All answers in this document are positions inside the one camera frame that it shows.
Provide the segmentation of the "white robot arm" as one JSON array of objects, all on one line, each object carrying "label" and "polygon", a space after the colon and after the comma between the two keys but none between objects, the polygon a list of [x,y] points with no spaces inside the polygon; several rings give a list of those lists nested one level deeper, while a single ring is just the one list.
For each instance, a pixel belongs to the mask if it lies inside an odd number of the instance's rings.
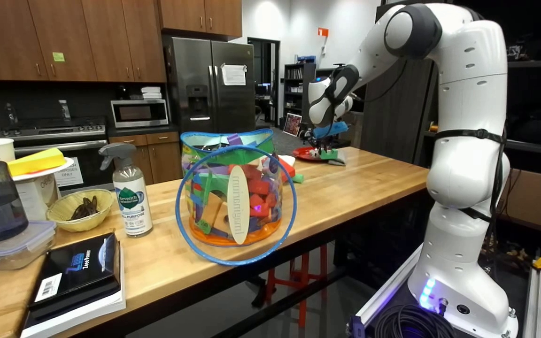
[{"label": "white robot arm", "polygon": [[511,172],[501,26],[454,3],[394,3],[375,16],[355,59],[308,86],[308,121],[336,121],[359,86],[400,59],[430,59],[437,67],[437,133],[426,178],[434,204],[407,290],[466,333],[515,338],[518,318],[509,296],[479,264]]}]

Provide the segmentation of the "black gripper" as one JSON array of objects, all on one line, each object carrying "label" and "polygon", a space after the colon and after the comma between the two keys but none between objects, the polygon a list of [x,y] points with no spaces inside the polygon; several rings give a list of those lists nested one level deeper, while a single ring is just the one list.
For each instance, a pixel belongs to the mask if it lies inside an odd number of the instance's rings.
[{"label": "black gripper", "polygon": [[338,151],[332,148],[332,140],[334,136],[327,136],[327,138],[310,138],[310,146],[315,146],[319,149],[321,157],[336,157]]}]

